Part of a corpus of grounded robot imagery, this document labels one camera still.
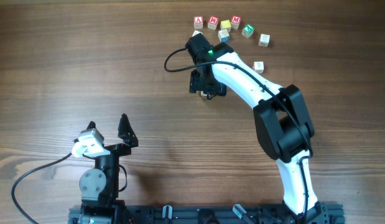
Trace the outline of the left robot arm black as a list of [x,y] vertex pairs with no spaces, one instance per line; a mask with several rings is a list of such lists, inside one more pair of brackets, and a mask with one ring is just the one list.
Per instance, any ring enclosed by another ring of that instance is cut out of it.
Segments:
[[126,114],[119,120],[118,138],[122,139],[121,143],[105,146],[103,135],[90,122],[75,140],[72,154],[93,159],[95,166],[80,177],[81,207],[69,211],[69,223],[134,222],[124,200],[118,199],[119,193],[126,189],[119,187],[119,173],[125,170],[119,158],[130,155],[131,149],[138,146]]

